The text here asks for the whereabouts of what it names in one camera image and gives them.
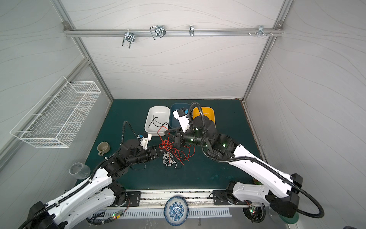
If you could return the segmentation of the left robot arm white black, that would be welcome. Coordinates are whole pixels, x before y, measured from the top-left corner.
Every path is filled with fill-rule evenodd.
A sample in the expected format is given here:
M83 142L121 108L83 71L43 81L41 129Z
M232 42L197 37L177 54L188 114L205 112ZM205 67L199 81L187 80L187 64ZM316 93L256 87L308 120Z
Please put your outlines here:
M126 190L117 180L130 166L157 159L164 151L156 146L143 147L138 139L122 143L102 161L83 182L47 202L34 204L21 229L71 229L93 213L126 202Z

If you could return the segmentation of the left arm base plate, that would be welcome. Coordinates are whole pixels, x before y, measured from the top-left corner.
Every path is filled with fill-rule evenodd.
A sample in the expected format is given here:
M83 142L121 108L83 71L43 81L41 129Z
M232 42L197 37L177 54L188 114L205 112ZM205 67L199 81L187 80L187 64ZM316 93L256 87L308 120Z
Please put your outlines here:
M140 191L127 191L116 197L112 207L138 207L141 200Z

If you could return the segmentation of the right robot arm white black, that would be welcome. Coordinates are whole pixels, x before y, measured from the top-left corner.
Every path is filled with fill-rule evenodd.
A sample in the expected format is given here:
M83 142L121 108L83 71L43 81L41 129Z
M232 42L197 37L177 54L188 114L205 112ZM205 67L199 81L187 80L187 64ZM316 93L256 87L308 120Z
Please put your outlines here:
M193 124L166 130L165 134L174 137L177 147L184 144L198 146L210 160L234 166L261 183L245 185L239 181L232 182L226 191L227 201L263 203L287 218L293 218L296 213L316 219L324 217L321 204L302 189L303 178L300 175L290 175L270 166L235 139L219 133L207 117L204 120L196 117Z

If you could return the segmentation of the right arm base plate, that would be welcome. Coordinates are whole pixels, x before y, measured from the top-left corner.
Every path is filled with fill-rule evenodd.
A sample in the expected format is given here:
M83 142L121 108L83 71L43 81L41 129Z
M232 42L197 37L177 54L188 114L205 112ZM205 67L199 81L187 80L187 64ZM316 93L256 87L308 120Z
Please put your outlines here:
M251 201L240 201L236 197L233 196L232 193L227 192L226 190L213 190L209 195L209 198L213 200L213 204L216 206L223 205L246 205L250 206L252 204Z

